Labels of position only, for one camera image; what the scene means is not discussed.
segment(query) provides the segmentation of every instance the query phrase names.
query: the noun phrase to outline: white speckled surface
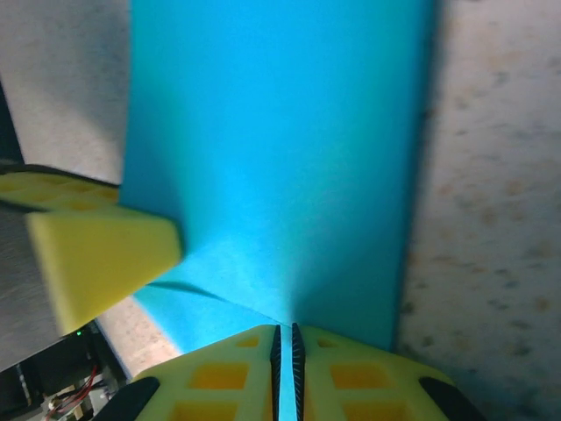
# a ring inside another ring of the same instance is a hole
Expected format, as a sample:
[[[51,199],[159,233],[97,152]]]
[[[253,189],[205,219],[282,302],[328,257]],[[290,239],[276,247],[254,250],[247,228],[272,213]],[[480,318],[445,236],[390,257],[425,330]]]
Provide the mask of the white speckled surface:
[[[561,2],[449,0],[400,350],[490,420],[561,419]],[[124,0],[0,0],[25,158],[118,181]],[[177,351],[124,300],[101,318],[136,374]]]

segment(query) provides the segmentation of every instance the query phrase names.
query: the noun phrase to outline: speckled countertop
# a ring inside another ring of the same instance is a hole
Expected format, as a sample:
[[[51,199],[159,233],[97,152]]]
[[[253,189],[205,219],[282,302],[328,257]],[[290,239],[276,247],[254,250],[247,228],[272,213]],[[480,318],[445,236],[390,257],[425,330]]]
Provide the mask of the speckled countertop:
[[[561,419],[561,2],[445,0],[401,353],[492,421]],[[118,182],[125,0],[0,1],[0,73],[29,162]],[[177,354],[131,300],[100,317],[136,374]]]

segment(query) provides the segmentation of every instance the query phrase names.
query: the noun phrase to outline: red wire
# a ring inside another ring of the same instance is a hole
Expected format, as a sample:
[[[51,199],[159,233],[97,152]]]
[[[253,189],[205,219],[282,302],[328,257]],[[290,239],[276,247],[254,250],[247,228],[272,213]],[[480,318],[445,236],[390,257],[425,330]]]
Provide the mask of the red wire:
[[[96,377],[96,372],[97,372],[97,366],[94,366],[94,369],[91,372],[91,375],[89,376],[89,379],[86,383],[84,383],[83,389],[81,392],[79,392],[76,396],[69,396],[66,399],[64,399],[61,403],[59,403],[57,406],[55,406],[54,408],[52,408],[45,417],[45,421],[49,421],[51,419],[51,417],[53,416],[54,412],[60,412],[60,410],[62,409],[66,409],[70,404],[74,403],[74,402],[80,402],[82,401],[91,391],[91,388],[94,384],[94,377]]]

